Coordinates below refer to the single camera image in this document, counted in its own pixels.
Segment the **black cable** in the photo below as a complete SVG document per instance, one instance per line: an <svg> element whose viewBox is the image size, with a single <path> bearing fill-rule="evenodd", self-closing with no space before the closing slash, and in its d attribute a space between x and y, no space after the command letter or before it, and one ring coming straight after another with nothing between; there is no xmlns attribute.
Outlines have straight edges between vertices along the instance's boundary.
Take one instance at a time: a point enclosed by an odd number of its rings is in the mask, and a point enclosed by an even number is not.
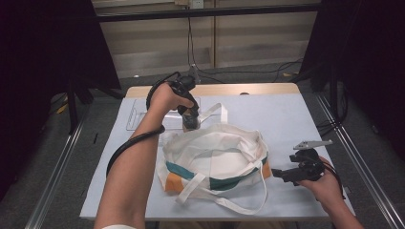
<svg viewBox="0 0 405 229"><path fill-rule="evenodd" d="M111 156L110 161L108 162L108 166L107 166L107 172L106 172L106 176L108 176L108 173L110 172L111 167L113 166L114 162L117 160L117 158L124 153L125 150L127 150L128 148L130 148L131 146L137 144L138 142L151 137L153 135L159 135L161 133L163 133L165 131L164 126L161 125L159 129L155 130L155 131L151 131L151 132L147 132L141 135L137 135L134 136L133 138L129 139L128 141L126 141L124 144L122 144L117 150L116 152Z"/></svg>
<svg viewBox="0 0 405 229"><path fill-rule="evenodd" d="M151 88L151 90L149 91L147 97L146 97L146 110L149 110L150 107L150 102L151 102L151 98L153 93L155 92L155 90L162 84L164 83L168 78L172 77L173 75L177 75L178 77L181 75L179 72L174 72L172 74L169 74L167 76L165 76L163 79L158 80ZM163 133L165 131L164 126L161 125L159 129L152 131L152 132L147 132L141 135L137 135L134 136L133 138L129 139L128 141L126 141L125 143L123 143L115 152L114 154L111 156L110 161L108 162L108 166L107 166L107 172L106 172L106 176L108 176L108 173L110 172L111 167L113 166L114 162L117 160L117 158L128 148L130 148L131 146L137 144L138 142L151 137L153 135L159 135L161 133Z"/></svg>
<svg viewBox="0 0 405 229"><path fill-rule="evenodd" d="M188 18L187 60L188 60L188 65L189 66L191 66L191 64L190 64L190 44L191 44L191 55L192 55L192 58L193 58L193 62L195 64L197 70L200 73L205 73L205 74L218 74L218 73L277 73L276 78L273 80L272 83L274 83L277 80L278 74L279 74L279 72L281 70L285 70L285 69L291 67L293 64L302 63L301 60L303 59L303 58L299 58L296 61L284 63L277 70L272 70L272 71L221 71L221 72L209 73L209 72L205 72L205 71L201 70L198 67L197 63L196 63L195 56L194 56L193 32L191 30L190 18ZM223 81L221 81L219 79L208 77L206 75L200 75L200 76L204 77L204 78L209 78L209 79L215 80L215 81L220 82L220 83L224 83Z"/></svg>
<svg viewBox="0 0 405 229"><path fill-rule="evenodd" d="M165 76L163 79L158 80L158 82L156 82L151 90L149 91L147 97L146 97L146 110L149 109L149 106L151 104L151 98L152 98L152 94L155 92L155 90L160 86L160 84L164 83L168 78L172 77L173 75L177 75L178 77L181 76L181 74L179 72L174 72L172 74L169 74L167 76Z"/></svg>
<svg viewBox="0 0 405 229"><path fill-rule="evenodd" d="M324 165L326 165L326 166L324 166L324 168L327 169L336 178L337 183L340 188L340 193L342 195L342 199L346 199L345 196L343 195L343 185L342 185L342 180L340 179L340 176L337 175L336 170L330 164L328 164L327 162L323 162L323 163L324 163Z"/></svg>
<svg viewBox="0 0 405 229"><path fill-rule="evenodd" d="M319 132L326 130L324 133L320 134L320 136L327 135L332 130L334 130L336 128L336 126L342 125L343 121L346 119L346 117L348 115L348 110L349 110L349 96L348 96L348 91L347 91L346 87L344 87L344 91L342 93L340 101L341 101L341 106L342 106L342 111L343 111L342 115L336 117L335 120L332 122L325 120L325 121L321 122L320 124L316 125L316 128L318 129Z"/></svg>
<svg viewBox="0 0 405 229"><path fill-rule="evenodd" d="M312 163L318 163L318 160L315 160L309 156L300 156L301 158L304 158L306 160L311 161ZM346 199L345 196L343 195L343 185L342 185L342 180L340 179L340 176L337 174L337 171L333 166L331 166L328 162L322 161L322 164L324 165L324 168L327 169L335 178L336 181L339 185L340 188L340 193L342 194L342 199Z"/></svg>
<svg viewBox="0 0 405 229"><path fill-rule="evenodd" d="M271 83L275 83L275 82L277 81L277 78L278 78L278 76L279 76L279 72L280 72L280 70L282 70L281 68L282 68L283 66L287 65L287 66L285 67L285 69L287 69L287 68L291 67L291 66L294 65L294 64L302 63L302 61L301 61L302 59L303 59L303 58L299 58L299 59L297 59L296 61L287 62L287 63L284 63L284 64L280 65L280 67L277 69L276 77L274 78L274 80L273 80Z"/></svg>

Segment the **white sleeve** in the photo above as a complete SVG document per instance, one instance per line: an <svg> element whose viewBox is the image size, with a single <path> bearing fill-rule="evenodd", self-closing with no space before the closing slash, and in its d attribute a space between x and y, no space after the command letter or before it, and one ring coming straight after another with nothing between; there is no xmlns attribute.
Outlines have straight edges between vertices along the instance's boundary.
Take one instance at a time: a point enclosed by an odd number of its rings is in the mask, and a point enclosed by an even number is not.
<svg viewBox="0 0 405 229"><path fill-rule="evenodd" d="M111 226L103 227L103 229L137 229L137 228L127 226L127 225L111 225Z"/></svg>

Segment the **wrist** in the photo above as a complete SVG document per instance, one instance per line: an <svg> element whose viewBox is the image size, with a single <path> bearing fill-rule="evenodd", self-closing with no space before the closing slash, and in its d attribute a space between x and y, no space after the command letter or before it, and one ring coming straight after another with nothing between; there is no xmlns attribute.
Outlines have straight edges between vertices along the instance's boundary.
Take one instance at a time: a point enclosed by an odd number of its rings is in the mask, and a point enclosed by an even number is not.
<svg viewBox="0 0 405 229"><path fill-rule="evenodd" d="M164 116L169 112L170 109L166 106L163 106L162 104L152 103L147 111L147 114L163 120Z"/></svg>
<svg viewBox="0 0 405 229"><path fill-rule="evenodd" d="M163 108L160 108L160 107L155 107L155 108L151 107L147 111L145 117L148 116L148 118L154 120L155 122L159 123L159 125L161 125L161 123L164 120L164 117L167 115L168 112L169 111L167 111Z"/></svg>
<svg viewBox="0 0 405 229"><path fill-rule="evenodd" d="M350 211L349 207L346 205L343 199L322 202L322 208L330 216L339 215L344 212Z"/></svg>
<svg viewBox="0 0 405 229"><path fill-rule="evenodd" d="M146 132L156 131L162 125L164 116L166 113L162 111L156 111L155 109L149 109L145 117L142 119L133 135L140 135Z"/></svg>

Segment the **human hand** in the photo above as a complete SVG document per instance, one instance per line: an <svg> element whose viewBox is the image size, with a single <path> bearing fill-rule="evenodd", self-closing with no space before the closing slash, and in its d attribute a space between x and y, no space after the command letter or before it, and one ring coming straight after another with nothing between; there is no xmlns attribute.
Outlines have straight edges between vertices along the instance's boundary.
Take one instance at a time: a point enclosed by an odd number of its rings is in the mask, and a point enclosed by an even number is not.
<svg viewBox="0 0 405 229"><path fill-rule="evenodd" d="M330 163L323 157L319 157L325 164L331 168ZM342 199L342 193L336 177L327 169L324 174L316 181L302 180L297 182L300 185L310 189L316 199L321 202L326 212L331 208L345 204Z"/></svg>
<svg viewBox="0 0 405 229"><path fill-rule="evenodd" d="M192 101L173 93L172 88L167 83L163 83L154 91L149 110L166 115L170 110L176 110L179 106L191 108L193 105Z"/></svg>

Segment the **metal rail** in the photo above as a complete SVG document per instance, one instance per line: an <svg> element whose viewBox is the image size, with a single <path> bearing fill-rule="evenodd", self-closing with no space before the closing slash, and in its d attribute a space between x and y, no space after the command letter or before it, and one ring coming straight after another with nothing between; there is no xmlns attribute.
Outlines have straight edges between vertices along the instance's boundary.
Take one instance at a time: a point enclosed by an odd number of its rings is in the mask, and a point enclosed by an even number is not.
<svg viewBox="0 0 405 229"><path fill-rule="evenodd" d="M40 200L36 203L35 208L30 216L30 219L27 222L26 229L39 229L42 226L42 223L48 213L48 210L53 201L56 188L63 177L65 168L69 162L69 158L75 148L75 144L80 136L81 130L83 128L83 122L87 117L89 112L90 105L86 105L83 115L80 118L80 121L75 128L74 132L69 135L68 140L66 141L65 147L63 148L62 153L60 154L59 160L57 161L53 173L48 181L47 186L42 192Z"/></svg>
<svg viewBox="0 0 405 229"><path fill-rule="evenodd" d="M63 20L69 23L84 22L119 22L119 21L139 21L153 19L170 18L189 18L206 16L228 16L228 15L246 15L246 14L265 14L265 13L285 13L285 12L305 12L319 11L321 3L284 5L268 7L245 7L245 8L213 8L213 9L195 9L195 10L167 10L167 11L149 11L149 12L131 12L131 13L106 13L90 17L60 17L49 18L50 20Z"/></svg>
<svg viewBox="0 0 405 229"><path fill-rule="evenodd" d="M330 111L330 104L328 100L320 94L318 94L316 98L318 99L318 102L324 110L324 113L328 117L330 123L335 123L333 114ZM397 210L395 209L393 202L390 200L390 198L387 196L387 194L384 192L384 190L375 179L373 173L367 166L360 152L355 147L345 128L342 125L334 125L334 128L346 152L351 158L354 167L357 169L357 172L362 177L364 183L373 196L375 203L378 205L379 209L381 210L387 222L390 224L391 228L405 228L405 224L402 221Z"/></svg>

